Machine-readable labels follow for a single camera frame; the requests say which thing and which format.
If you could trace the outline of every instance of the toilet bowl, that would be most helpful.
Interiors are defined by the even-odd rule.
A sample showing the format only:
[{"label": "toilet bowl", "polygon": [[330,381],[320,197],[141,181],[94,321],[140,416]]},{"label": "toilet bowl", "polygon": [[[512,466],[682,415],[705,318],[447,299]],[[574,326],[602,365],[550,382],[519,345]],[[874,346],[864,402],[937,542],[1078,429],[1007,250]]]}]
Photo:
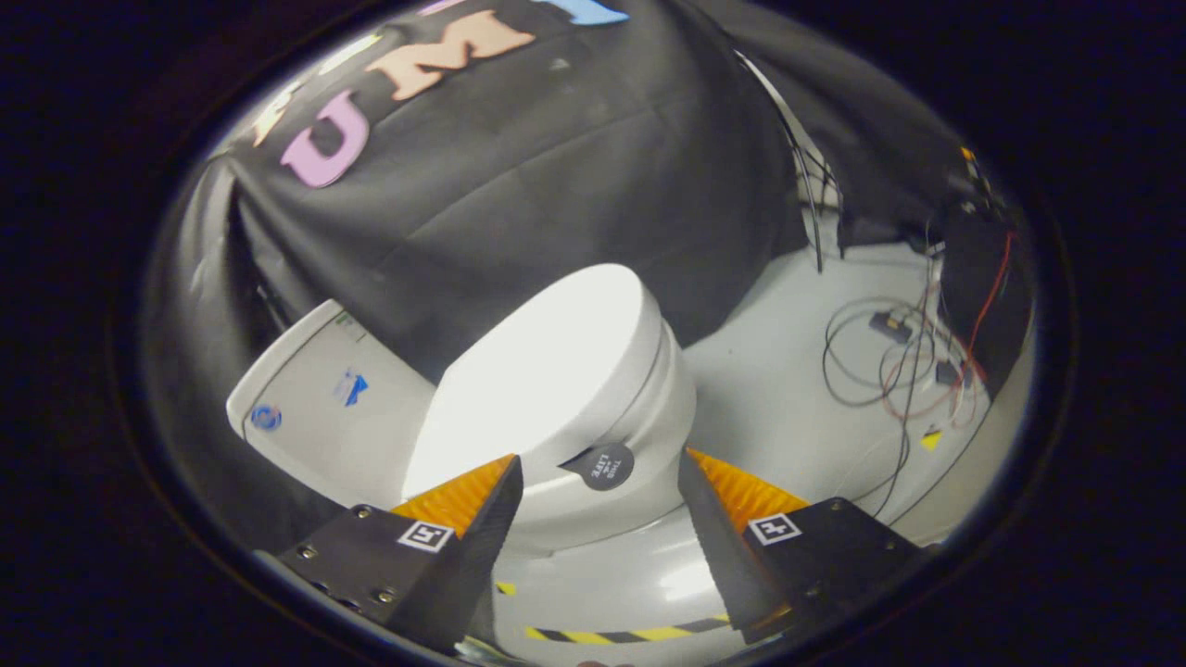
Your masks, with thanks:
[{"label": "toilet bowl", "polygon": [[604,539],[676,508],[696,392],[658,304],[620,265],[554,282],[445,373],[402,484],[412,497],[506,453],[523,464],[510,547]]}]

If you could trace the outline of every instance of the toilet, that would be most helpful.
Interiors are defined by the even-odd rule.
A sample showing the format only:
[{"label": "toilet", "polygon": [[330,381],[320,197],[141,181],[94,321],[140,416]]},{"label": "toilet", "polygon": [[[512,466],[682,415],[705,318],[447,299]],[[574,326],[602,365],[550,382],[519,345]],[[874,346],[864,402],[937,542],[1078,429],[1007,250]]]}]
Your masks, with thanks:
[{"label": "toilet", "polygon": [[[676,471],[695,386],[658,304],[631,269],[597,265],[551,284],[458,357],[435,389],[352,319],[351,335],[362,336],[353,344],[370,341],[365,352],[350,349],[350,335],[312,344],[333,331],[326,317],[349,319],[332,301],[323,309],[256,362],[228,415],[261,453],[332,500],[394,507],[517,453],[524,490],[506,548],[533,553],[605,539],[682,503]],[[266,380],[276,366],[269,355],[285,361]],[[261,377],[248,382],[263,362]],[[314,390],[313,375],[334,369],[333,390]],[[345,405],[355,385],[345,386],[357,382],[351,373],[368,388]],[[364,401],[375,412],[359,426],[350,414]],[[314,402],[320,426],[289,428],[305,419],[293,411]],[[278,411],[279,426],[268,428],[261,406]]]}]

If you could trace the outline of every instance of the yellow sticker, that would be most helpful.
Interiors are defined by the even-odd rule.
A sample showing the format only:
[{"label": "yellow sticker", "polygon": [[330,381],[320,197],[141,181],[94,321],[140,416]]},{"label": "yellow sticker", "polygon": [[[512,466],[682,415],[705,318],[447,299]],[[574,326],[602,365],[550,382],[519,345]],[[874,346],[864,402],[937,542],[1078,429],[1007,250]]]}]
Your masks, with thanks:
[{"label": "yellow sticker", "polygon": [[935,446],[939,444],[939,438],[943,437],[943,431],[933,431],[923,436],[923,446],[930,451],[935,451]]}]

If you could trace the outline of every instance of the yellow black caution tape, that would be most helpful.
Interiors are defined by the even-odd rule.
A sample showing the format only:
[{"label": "yellow black caution tape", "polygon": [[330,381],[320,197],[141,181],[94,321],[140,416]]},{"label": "yellow black caution tape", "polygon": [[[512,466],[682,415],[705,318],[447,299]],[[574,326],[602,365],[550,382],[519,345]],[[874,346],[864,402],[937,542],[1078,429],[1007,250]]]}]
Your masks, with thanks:
[{"label": "yellow black caution tape", "polygon": [[533,640],[567,643],[635,643],[635,642],[661,642],[687,637],[697,633],[707,633],[718,628],[727,628],[729,617],[727,614],[701,618],[691,623],[678,625],[664,625],[662,628],[650,628],[646,630],[629,630],[614,633],[576,633],[573,630],[544,630],[543,628],[527,628],[527,636]]}]

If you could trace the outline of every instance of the black cloth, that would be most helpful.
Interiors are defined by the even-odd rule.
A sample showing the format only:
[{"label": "black cloth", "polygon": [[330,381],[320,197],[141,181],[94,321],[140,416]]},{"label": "black cloth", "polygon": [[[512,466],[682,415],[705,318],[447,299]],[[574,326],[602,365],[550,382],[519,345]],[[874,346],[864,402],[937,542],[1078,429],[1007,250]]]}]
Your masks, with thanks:
[{"label": "black cloth", "polygon": [[[818,32],[748,2],[690,0],[779,91],[843,193],[841,252],[910,241],[964,172],[965,144],[900,83]],[[945,223],[932,221],[931,240]]]},{"label": "black cloth", "polygon": [[[244,546],[280,551],[333,503],[230,428],[250,363],[324,299],[431,380],[548,284],[620,262],[678,341],[715,330],[769,260],[806,244],[777,110],[723,33],[682,2],[575,26],[525,0],[406,13],[326,75],[307,68],[259,146],[231,135],[166,220],[145,280],[141,370],[183,482]],[[534,43],[446,71],[404,102],[378,56],[483,9]],[[369,141],[336,183],[280,164],[291,138],[333,153],[317,113],[350,88]]]}]

